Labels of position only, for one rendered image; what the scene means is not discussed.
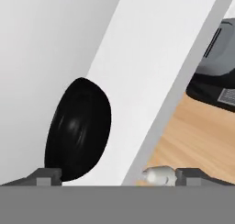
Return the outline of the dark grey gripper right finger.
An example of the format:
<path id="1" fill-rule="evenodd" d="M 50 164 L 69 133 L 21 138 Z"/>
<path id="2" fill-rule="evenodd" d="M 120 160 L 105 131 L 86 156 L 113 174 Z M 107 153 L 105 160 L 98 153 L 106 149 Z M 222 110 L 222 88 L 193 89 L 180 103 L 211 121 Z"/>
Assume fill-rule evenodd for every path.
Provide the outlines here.
<path id="1" fill-rule="evenodd" d="M 230 182 L 211 177 L 199 168 L 177 168 L 175 175 L 177 177 L 175 184 L 180 186 L 235 186 Z"/>

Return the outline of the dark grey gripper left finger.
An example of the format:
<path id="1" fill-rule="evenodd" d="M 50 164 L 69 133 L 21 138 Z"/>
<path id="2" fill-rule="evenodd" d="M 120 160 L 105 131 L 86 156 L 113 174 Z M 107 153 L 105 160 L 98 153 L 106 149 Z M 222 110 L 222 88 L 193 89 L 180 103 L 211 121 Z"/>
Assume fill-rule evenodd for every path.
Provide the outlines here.
<path id="1" fill-rule="evenodd" d="M 27 177 L 23 177 L 3 186 L 59 186 L 62 184 L 62 170 L 60 168 L 39 168 Z"/>

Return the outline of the black bowl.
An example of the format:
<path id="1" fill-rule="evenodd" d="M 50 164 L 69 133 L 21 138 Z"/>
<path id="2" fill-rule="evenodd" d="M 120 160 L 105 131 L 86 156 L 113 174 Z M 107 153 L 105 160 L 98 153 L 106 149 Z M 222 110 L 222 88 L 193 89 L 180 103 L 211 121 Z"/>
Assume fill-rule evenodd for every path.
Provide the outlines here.
<path id="1" fill-rule="evenodd" d="M 105 151 L 111 122 L 106 93 L 86 78 L 75 79 L 62 95 L 50 123 L 44 166 L 60 169 L 63 182 L 88 174 Z"/>

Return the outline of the small white bottle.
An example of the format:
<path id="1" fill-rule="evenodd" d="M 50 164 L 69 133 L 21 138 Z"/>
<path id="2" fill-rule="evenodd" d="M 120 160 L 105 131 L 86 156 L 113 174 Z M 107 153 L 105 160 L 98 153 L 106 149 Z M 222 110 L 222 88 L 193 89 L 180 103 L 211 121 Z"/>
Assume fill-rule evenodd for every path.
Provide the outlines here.
<path id="1" fill-rule="evenodd" d="M 175 186 L 177 180 L 175 170 L 166 165 L 149 167 L 142 175 L 147 183 L 155 186 Z"/>

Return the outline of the grey and black appliance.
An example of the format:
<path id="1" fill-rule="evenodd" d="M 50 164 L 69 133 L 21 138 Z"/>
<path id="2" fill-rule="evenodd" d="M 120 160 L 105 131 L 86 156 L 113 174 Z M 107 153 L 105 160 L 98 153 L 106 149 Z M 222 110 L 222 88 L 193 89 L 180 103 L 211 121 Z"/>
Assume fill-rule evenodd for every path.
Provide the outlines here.
<path id="1" fill-rule="evenodd" d="M 235 113 L 235 17 L 221 21 L 185 92 Z"/>

